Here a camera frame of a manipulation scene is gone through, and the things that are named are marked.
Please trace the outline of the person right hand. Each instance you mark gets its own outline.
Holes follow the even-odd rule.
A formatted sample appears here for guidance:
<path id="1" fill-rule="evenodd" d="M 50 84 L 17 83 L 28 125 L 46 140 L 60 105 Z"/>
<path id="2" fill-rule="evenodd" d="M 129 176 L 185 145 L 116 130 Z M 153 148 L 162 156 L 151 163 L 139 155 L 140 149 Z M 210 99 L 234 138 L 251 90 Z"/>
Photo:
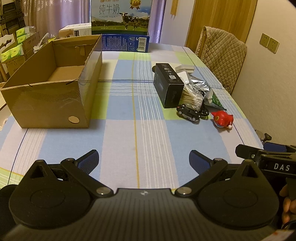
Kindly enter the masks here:
<path id="1" fill-rule="evenodd" d="M 291 201 L 290 198 L 288 197 L 289 194 L 288 194 L 287 184 L 281 189 L 280 196 L 285 198 L 283 201 L 282 223 L 286 224 L 291 220 L 292 215 L 295 214 L 296 202 L 295 200 Z"/>

